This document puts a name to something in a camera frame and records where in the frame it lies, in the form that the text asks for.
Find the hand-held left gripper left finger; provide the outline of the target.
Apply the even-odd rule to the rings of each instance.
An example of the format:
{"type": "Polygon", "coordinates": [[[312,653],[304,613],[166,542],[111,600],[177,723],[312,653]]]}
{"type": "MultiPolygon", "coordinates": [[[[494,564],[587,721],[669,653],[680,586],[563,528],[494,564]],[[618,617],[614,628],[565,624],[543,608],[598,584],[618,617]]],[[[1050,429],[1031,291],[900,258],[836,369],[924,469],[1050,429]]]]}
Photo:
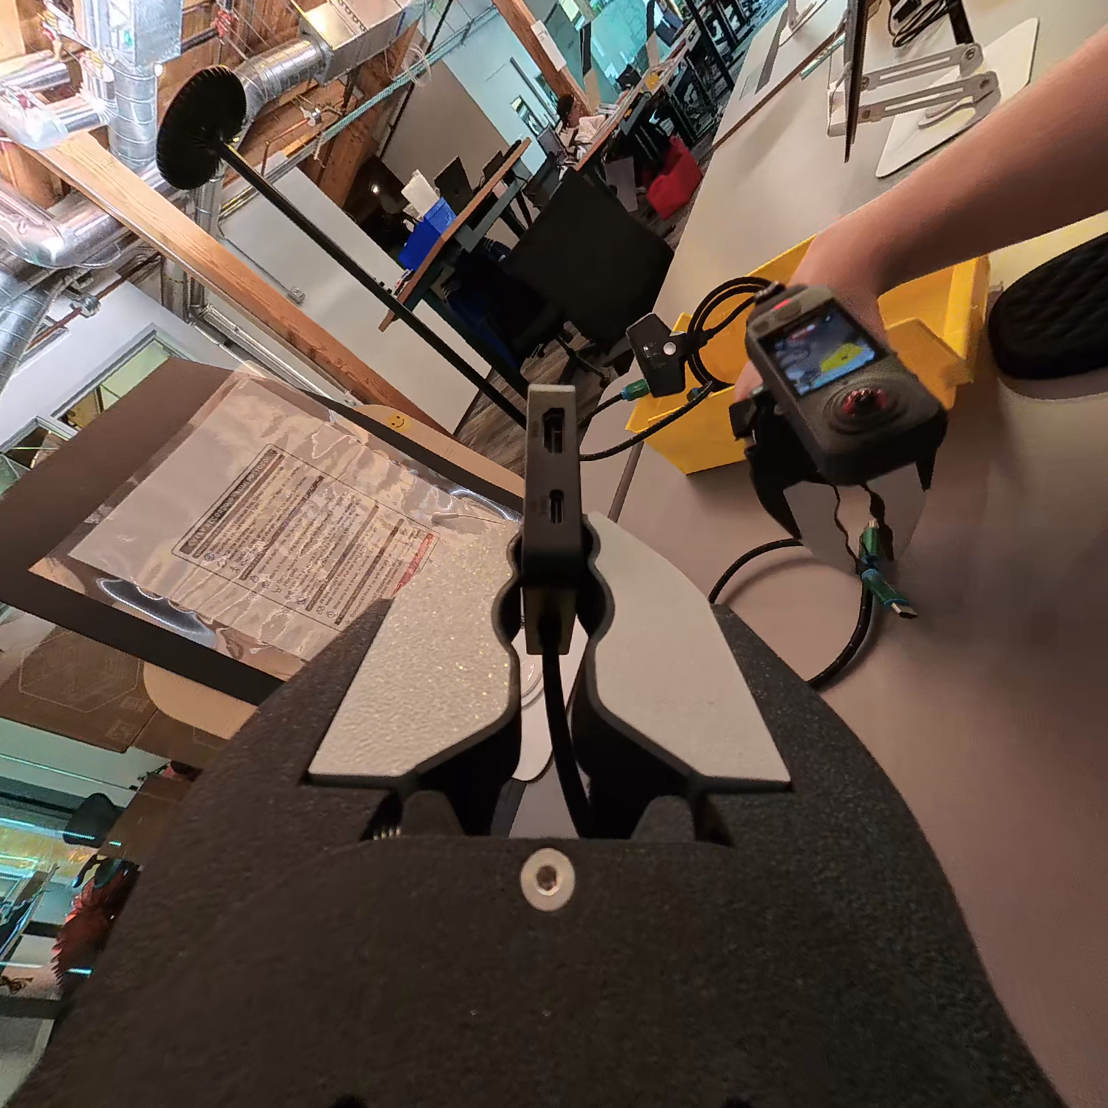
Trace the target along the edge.
{"type": "Polygon", "coordinates": [[[390,602],[306,768],[322,786],[448,797],[487,836],[521,754],[519,524],[435,551],[390,602]]]}

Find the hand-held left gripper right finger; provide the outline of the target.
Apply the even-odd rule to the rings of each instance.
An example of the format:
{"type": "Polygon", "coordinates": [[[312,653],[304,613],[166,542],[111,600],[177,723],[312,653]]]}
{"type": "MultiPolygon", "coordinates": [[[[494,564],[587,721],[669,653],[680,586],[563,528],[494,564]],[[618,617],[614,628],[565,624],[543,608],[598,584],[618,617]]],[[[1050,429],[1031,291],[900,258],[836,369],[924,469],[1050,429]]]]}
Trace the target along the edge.
{"type": "Polygon", "coordinates": [[[587,513],[574,757],[598,837],[629,837],[658,797],[694,825],[712,795],[784,792],[789,768],[707,597],[603,513],[587,513]]]}

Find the yellow plastic bin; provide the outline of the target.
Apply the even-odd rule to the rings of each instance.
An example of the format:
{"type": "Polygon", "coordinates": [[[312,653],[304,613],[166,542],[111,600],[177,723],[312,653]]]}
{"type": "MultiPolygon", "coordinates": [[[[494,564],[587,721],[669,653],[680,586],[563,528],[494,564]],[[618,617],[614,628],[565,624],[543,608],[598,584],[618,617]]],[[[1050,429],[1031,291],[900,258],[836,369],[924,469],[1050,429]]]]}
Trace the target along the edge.
{"type": "MultiPolygon", "coordinates": [[[[979,256],[900,283],[880,296],[882,323],[898,358],[931,393],[951,407],[957,387],[973,380],[979,340],[986,323],[989,258],[979,256]]],[[[692,413],[651,435],[645,444],[683,473],[740,462],[745,444],[733,436],[727,405],[745,356],[743,309],[702,353],[705,367],[727,389],[705,398],[692,413]]]]}

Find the grey hub adapter with cable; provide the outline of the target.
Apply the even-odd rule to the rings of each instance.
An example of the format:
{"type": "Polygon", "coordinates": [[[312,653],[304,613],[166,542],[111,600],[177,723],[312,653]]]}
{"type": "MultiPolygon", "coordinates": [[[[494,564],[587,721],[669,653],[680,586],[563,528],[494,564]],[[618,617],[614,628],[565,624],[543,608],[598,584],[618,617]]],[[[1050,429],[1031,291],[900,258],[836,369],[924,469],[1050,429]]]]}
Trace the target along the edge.
{"type": "Polygon", "coordinates": [[[527,650],[541,657],[552,759],[574,830],[589,837],[592,812],[572,750],[561,679],[585,569],[576,400],[570,384],[532,384],[527,393],[519,569],[527,650]]]}

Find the person's right forearm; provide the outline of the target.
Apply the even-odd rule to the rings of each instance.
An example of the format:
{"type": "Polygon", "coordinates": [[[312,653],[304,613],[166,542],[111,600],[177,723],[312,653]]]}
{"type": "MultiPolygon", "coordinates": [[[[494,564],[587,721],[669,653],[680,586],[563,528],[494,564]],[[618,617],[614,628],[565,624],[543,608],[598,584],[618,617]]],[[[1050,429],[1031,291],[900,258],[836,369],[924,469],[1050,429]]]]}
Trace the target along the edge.
{"type": "Polygon", "coordinates": [[[1106,30],[875,203],[880,292],[1106,210],[1106,30]]]}

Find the person's right hand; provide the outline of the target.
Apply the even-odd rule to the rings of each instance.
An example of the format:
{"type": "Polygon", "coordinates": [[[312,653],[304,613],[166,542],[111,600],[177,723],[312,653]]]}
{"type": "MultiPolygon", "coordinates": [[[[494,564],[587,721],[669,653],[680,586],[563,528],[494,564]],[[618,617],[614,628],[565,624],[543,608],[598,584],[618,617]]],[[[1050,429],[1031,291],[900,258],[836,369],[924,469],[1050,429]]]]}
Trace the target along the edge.
{"type": "Polygon", "coordinates": [[[849,216],[813,238],[789,283],[827,289],[867,333],[887,342],[878,300],[893,287],[889,265],[880,232],[849,216]]]}

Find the black square adapter box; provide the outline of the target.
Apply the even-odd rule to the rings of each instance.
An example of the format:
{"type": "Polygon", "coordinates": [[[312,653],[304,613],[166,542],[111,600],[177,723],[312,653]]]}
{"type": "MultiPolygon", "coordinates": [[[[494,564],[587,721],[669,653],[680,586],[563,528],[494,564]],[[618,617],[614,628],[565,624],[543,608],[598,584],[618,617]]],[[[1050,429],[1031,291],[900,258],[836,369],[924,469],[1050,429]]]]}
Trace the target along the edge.
{"type": "Polygon", "coordinates": [[[649,393],[654,396],[676,395],[685,389],[689,369],[700,391],[722,391],[731,387],[707,367],[702,349],[720,336],[743,311],[780,294],[784,283],[743,274],[712,287],[691,313],[685,331],[672,331],[658,313],[636,320],[627,329],[627,340],[634,358],[643,371],[649,393]]]}

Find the clear bag with label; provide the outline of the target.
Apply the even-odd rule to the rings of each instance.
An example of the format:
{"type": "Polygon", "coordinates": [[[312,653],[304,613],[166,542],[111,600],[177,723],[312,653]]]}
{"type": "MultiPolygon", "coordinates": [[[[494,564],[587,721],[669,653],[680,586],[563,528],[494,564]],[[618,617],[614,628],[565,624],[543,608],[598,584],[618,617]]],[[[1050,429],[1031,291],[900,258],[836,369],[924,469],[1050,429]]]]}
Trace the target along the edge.
{"type": "Polygon", "coordinates": [[[288,679],[435,551],[519,520],[330,409],[226,380],[33,571],[288,679]]]}

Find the red bag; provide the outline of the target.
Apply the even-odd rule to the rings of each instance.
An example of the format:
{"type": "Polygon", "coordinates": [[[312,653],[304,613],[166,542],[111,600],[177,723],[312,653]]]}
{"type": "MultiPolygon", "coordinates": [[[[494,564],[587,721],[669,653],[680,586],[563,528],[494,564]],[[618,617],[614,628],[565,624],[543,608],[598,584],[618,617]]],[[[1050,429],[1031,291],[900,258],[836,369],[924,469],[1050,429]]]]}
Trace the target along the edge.
{"type": "Polygon", "coordinates": [[[669,139],[660,170],[645,187],[645,200],[660,218],[672,218],[692,200],[700,181],[700,163],[676,132],[669,139]]]}

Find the black office chair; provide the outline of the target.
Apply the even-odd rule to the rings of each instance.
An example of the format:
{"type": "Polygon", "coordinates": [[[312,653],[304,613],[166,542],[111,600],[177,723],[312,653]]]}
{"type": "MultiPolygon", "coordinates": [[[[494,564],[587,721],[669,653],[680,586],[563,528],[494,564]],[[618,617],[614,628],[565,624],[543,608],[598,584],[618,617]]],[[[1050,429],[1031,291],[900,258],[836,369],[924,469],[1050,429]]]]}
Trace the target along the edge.
{"type": "Polygon", "coordinates": [[[605,367],[623,375],[632,360],[627,329],[654,309],[672,258],[669,241],[610,189],[569,169],[501,267],[592,342],[605,367]]]}

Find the wooden standing desk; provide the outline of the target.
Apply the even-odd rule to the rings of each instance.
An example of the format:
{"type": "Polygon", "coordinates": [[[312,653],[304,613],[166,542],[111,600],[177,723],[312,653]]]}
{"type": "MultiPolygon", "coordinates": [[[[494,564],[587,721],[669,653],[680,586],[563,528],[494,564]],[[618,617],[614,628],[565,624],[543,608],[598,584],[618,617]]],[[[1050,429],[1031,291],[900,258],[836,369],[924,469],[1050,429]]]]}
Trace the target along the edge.
{"type": "Polygon", "coordinates": [[[530,227],[530,207],[523,194],[530,172],[523,156],[532,143],[532,138],[523,138],[512,143],[505,154],[494,156],[476,187],[457,189],[465,176],[459,158],[435,176],[435,185],[446,185],[441,189],[441,196],[450,201],[456,218],[419,269],[405,271],[395,291],[399,302],[408,307],[426,302],[450,325],[468,333],[465,320],[452,311],[446,300],[446,283],[459,258],[476,251],[496,221],[505,221],[516,238],[521,238],[530,227]]]}

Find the blue storage bin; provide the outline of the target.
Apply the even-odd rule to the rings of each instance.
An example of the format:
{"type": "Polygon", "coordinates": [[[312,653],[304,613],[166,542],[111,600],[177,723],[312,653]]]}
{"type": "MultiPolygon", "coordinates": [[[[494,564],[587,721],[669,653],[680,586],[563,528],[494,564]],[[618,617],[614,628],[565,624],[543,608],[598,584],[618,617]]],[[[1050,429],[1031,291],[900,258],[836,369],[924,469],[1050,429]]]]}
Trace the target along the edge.
{"type": "Polygon", "coordinates": [[[432,207],[423,214],[423,218],[412,229],[408,240],[399,251],[397,263],[406,271],[415,271],[428,256],[435,241],[446,234],[450,225],[454,223],[456,212],[450,207],[450,201],[443,196],[435,200],[432,207]]]}

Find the black disc floor lamp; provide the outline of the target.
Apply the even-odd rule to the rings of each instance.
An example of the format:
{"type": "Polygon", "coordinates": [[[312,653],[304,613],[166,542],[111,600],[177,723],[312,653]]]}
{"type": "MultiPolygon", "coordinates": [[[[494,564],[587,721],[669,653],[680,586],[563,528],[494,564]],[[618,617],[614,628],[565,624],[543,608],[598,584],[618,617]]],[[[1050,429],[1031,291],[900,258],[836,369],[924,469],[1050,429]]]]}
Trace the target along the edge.
{"type": "Polygon", "coordinates": [[[372,272],[363,269],[333,238],[302,214],[275,185],[257,172],[233,147],[244,123],[246,94],[239,76],[224,65],[210,65],[189,76],[169,103],[157,134],[157,167],[179,189],[195,189],[215,178],[222,165],[235,169],[284,218],[315,241],[357,283],[401,318],[423,342],[457,369],[470,384],[517,426],[525,413],[470,365],[441,334],[401,303],[372,272]]]}

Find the silver ventilation duct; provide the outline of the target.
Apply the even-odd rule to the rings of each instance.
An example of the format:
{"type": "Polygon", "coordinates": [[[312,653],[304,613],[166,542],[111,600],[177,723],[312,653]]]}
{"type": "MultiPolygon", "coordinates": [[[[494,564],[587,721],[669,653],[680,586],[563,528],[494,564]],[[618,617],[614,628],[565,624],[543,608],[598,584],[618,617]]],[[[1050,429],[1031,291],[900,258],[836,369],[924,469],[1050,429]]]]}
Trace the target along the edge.
{"type": "MultiPolygon", "coordinates": [[[[69,81],[60,50],[2,61],[2,136],[31,150],[107,127],[109,154],[164,196],[155,167],[158,76],[182,52],[184,1],[45,1],[53,41],[84,46],[80,85],[66,99],[45,92],[69,81]]],[[[297,37],[235,67],[248,130],[264,107],[315,79],[324,85],[370,61],[419,21],[423,1],[321,1],[297,6],[297,37]]],[[[82,271],[113,267],[128,231],[91,200],[44,209],[2,183],[2,384],[15,375],[56,294],[82,271]]]]}

